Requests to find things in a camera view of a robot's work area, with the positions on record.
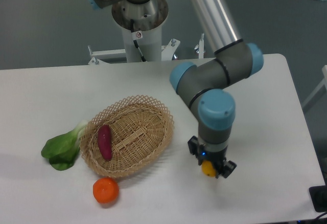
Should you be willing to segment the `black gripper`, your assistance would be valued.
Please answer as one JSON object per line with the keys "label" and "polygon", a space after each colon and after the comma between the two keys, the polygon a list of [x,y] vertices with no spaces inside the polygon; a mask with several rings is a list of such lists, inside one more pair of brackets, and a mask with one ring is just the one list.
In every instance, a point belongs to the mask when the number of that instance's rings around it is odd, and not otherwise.
{"label": "black gripper", "polygon": [[215,178],[227,178],[235,170],[237,164],[226,160],[228,144],[200,144],[196,136],[192,136],[188,141],[190,154],[194,155],[201,166],[204,161],[209,161],[215,168]]}

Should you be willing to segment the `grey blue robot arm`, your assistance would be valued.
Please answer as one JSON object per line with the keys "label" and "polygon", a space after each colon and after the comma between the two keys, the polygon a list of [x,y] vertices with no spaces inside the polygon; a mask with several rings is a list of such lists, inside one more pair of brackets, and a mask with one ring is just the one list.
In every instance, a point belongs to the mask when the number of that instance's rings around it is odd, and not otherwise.
{"label": "grey blue robot arm", "polygon": [[[89,0],[95,9],[111,6],[123,33],[128,62],[162,61],[161,26],[168,16],[166,0]],[[198,121],[198,135],[189,150],[199,164],[208,161],[215,177],[228,177],[236,165],[225,157],[235,119],[235,101],[225,88],[261,70],[264,58],[253,43],[245,43],[224,0],[191,0],[215,58],[197,66],[177,65],[170,83]]]}

